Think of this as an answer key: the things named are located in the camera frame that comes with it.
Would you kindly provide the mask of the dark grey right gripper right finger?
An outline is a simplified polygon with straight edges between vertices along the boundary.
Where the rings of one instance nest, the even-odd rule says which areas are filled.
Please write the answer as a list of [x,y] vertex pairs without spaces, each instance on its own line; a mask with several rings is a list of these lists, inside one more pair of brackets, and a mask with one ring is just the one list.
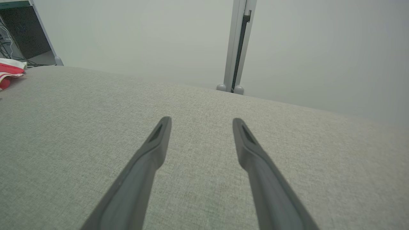
[[317,230],[307,209],[240,118],[232,122],[240,166],[247,172],[261,230]]

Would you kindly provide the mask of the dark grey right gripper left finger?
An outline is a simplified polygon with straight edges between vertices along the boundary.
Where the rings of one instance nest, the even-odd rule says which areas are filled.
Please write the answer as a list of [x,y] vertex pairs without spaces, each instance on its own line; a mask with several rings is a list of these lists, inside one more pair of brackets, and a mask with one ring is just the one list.
[[171,128],[171,117],[160,119],[87,218],[83,230],[142,229],[155,172],[166,158]]

